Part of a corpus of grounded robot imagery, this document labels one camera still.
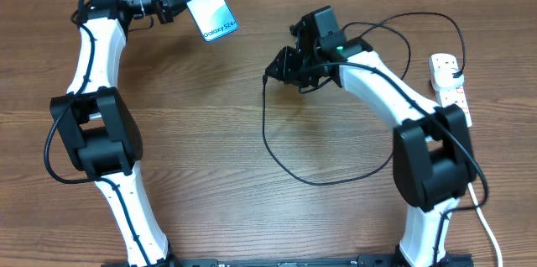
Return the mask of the Galaxy S24+ smartphone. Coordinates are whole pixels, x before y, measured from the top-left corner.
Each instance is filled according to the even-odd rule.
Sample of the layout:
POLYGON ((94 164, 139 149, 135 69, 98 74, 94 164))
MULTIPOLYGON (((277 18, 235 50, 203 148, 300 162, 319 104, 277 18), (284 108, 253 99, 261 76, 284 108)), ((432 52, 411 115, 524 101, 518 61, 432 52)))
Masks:
POLYGON ((219 39, 239 28, 225 0, 191 0, 186 5, 205 42, 219 39))

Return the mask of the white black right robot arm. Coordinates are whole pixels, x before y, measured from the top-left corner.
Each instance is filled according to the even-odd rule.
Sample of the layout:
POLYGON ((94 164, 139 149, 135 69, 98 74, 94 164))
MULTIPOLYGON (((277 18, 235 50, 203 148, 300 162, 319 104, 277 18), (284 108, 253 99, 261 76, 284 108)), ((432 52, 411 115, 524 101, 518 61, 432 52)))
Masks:
POLYGON ((461 198, 483 179, 462 107, 421 96, 396 76, 362 37, 348 39, 329 6, 302 16, 263 79, 297 86, 302 94, 333 81, 364 101, 393 132, 394 183, 407 204, 404 235, 392 254, 361 254, 360 266, 472 266, 445 241, 461 198))

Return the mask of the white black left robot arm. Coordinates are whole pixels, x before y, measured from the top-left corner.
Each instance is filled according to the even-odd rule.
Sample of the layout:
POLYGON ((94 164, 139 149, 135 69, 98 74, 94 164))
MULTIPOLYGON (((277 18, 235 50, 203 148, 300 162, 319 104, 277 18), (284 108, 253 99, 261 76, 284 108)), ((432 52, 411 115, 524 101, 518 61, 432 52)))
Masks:
POLYGON ((130 23, 173 22, 192 0, 79 0, 71 22, 81 33, 75 76, 50 101, 53 124, 44 167, 66 185, 94 184, 106 198, 127 249, 126 266, 178 266, 141 176, 143 142, 117 89, 130 23))

